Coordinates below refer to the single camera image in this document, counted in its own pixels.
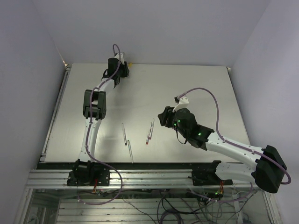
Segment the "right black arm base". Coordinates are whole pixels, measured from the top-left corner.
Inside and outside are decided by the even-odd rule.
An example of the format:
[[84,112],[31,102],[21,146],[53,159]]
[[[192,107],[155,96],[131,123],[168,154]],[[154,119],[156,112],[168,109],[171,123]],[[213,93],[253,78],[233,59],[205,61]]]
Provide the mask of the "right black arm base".
[[187,177],[192,180],[193,186],[232,185],[232,180],[223,180],[216,175],[216,169],[221,161],[211,163],[199,163],[192,168],[191,174]]

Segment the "blue marker pen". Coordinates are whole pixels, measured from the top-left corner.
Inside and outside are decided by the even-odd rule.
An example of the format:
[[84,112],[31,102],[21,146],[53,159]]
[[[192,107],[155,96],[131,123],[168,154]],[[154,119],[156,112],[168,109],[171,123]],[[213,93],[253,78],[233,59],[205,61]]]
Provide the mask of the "blue marker pen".
[[125,146],[127,146],[128,142],[127,142],[126,130],[125,130],[124,123],[122,123],[121,125],[122,125],[122,132],[123,132],[124,144],[125,144]]

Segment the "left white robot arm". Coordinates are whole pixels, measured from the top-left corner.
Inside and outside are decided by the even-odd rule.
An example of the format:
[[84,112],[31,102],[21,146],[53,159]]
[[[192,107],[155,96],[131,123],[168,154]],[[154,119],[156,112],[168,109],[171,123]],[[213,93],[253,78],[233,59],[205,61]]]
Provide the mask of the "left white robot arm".
[[101,82],[84,93],[83,116],[85,132],[81,150],[78,156],[80,162],[94,162],[94,152],[98,130],[107,113],[107,95],[119,83],[120,79],[128,77],[128,63],[123,53],[118,53],[108,59],[108,68],[104,71]]

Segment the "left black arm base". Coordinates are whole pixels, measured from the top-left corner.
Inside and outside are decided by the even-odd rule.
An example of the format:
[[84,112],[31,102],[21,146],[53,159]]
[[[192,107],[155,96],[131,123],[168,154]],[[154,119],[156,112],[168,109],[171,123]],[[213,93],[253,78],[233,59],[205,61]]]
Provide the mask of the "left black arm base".
[[95,162],[77,160],[69,173],[67,186],[108,186],[110,181],[109,169]]

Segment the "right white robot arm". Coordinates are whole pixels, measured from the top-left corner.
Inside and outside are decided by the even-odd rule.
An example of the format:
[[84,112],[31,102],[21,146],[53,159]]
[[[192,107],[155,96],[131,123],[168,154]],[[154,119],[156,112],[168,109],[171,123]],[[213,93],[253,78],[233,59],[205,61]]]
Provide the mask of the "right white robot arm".
[[238,161],[233,165],[218,162],[217,166],[212,166],[212,170],[206,173],[210,184],[215,185],[221,180],[240,180],[254,182],[269,193],[278,192],[287,167],[275,147],[253,147],[220,137],[213,129],[198,124],[187,108],[175,111],[167,106],[158,118],[161,126],[174,129],[191,146]]

